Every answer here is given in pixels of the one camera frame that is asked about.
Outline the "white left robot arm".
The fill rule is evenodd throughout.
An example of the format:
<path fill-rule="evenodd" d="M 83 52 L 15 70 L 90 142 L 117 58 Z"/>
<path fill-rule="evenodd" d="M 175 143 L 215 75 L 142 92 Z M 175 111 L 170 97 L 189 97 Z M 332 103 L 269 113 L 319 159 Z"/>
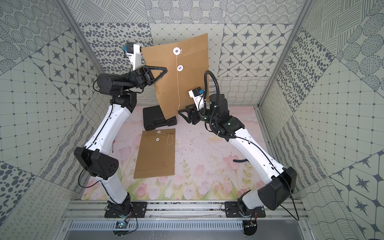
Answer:
<path fill-rule="evenodd" d="M 168 72 L 165 67 L 143 66 L 127 74 L 100 74 L 96 84 L 99 93 L 111 96 L 111 104 L 100 126 L 83 146 L 77 147 L 74 155 L 82 167 L 104 187 L 109 197 L 109 206 L 121 215 L 131 212 L 131 199 L 119 176 L 119 161 L 110 156 L 113 142 L 125 120 L 137 105 L 138 92 L 153 85 Z"/>

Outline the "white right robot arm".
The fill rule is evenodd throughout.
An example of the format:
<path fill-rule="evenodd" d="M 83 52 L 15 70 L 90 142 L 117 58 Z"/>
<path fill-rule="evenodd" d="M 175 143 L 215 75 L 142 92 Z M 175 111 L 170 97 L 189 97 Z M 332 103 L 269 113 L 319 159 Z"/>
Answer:
<path fill-rule="evenodd" d="M 296 186 L 297 172 L 286 168 L 271 157 L 251 136 L 245 125 L 230 115 L 227 99 L 223 94 L 209 97 L 204 90 L 189 91 L 193 104 L 179 114 L 189 123 L 204 122 L 206 129 L 236 147 L 262 178 L 264 186 L 248 191 L 238 198 L 238 208 L 243 216 L 251 215 L 256 208 L 275 210 L 291 198 Z"/>

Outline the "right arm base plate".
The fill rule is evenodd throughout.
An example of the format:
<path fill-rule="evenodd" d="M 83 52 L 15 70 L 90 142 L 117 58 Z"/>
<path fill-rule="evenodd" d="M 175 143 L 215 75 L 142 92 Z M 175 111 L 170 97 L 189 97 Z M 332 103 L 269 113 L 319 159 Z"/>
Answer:
<path fill-rule="evenodd" d="M 265 218 L 266 213 L 264 207 L 256 207 L 254 209 L 248 209 L 244 204 L 238 201 L 224 202 L 223 211 L 227 218 L 246 218 L 251 215 L 258 218 Z"/>

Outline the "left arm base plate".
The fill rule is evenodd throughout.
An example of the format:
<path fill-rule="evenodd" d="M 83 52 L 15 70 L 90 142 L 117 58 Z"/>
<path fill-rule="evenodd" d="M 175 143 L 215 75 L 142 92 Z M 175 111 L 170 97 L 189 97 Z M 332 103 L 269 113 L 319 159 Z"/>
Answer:
<path fill-rule="evenodd" d="M 105 208 L 104 217 L 107 219 L 111 218 L 129 218 L 131 214 L 134 217 L 140 219 L 144 218 L 147 210 L 147 202 L 125 202 L 123 204 L 115 204 L 107 201 L 108 205 Z"/>

